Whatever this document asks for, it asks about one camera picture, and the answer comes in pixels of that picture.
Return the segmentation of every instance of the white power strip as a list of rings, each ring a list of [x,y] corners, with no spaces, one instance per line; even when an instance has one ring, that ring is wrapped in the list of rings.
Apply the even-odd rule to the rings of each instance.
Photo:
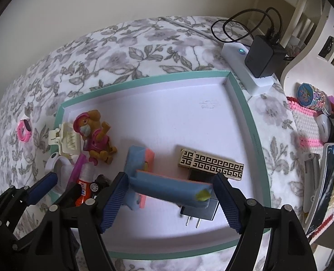
[[[272,76],[256,78],[245,65],[249,50],[239,42],[229,42],[223,45],[221,55],[231,66],[233,72],[241,80],[251,96],[267,93],[274,84]]]

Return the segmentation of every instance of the floral tablecloth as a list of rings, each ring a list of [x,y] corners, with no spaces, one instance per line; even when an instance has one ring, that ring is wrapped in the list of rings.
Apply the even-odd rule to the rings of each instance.
[[[172,16],[206,34],[217,17]],[[221,38],[222,31],[217,32]],[[231,23],[229,34],[246,31]],[[244,43],[251,43],[246,38]],[[5,91],[0,103],[0,194],[11,184],[33,185],[44,176],[49,158],[47,136],[53,129],[59,105],[70,98],[105,86],[143,77],[192,70],[231,70],[221,57],[222,46],[203,34],[162,18],[141,19],[97,30],[65,44],[32,65]],[[303,168],[298,162],[299,140],[294,119],[280,83],[261,96],[244,89],[260,135],[269,175],[272,206],[291,204],[301,218]],[[32,139],[21,143],[16,136],[18,120],[30,118]],[[45,196],[30,206],[15,230],[22,237],[33,230],[51,205]],[[261,270],[269,233],[264,234],[255,270]],[[235,248],[197,257],[162,261],[115,260],[118,271],[225,270]],[[82,251],[81,270],[86,270]]]

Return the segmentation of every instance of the toy dog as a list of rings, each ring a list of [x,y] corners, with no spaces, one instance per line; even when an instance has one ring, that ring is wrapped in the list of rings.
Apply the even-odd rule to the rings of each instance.
[[[100,123],[100,113],[98,110],[92,110],[80,114],[73,123],[74,130],[81,135],[84,140],[84,151],[88,151],[90,162],[98,164],[98,159],[111,164],[112,154],[117,152],[117,148],[110,143],[107,132],[110,125],[103,121]]]

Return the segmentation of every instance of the purple object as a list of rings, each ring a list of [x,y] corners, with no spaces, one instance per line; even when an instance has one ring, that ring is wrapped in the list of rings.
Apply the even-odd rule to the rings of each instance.
[[[327,97],[330,101],[330,103],[334,104],[334,96],[328,96]]]
[[[80,172],[81,172],[81,167],[86,162],[87,162],[87,157],[83,153],[80,153],[78,159],[76,160],[73,171],[71,172],[71,175],[70,175],[67,186],[69,186],[70,183],[76,182],[79,179],[79,175],[80,175]]]

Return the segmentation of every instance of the yellow object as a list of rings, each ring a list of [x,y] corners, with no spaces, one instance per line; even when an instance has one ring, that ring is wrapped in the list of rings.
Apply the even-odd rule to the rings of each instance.
[[[207,201],[210,197],[211,197],[211,194],[208,192],[208,190],[203,189],[196,195],[196,200],[204,202],[204,201]]]

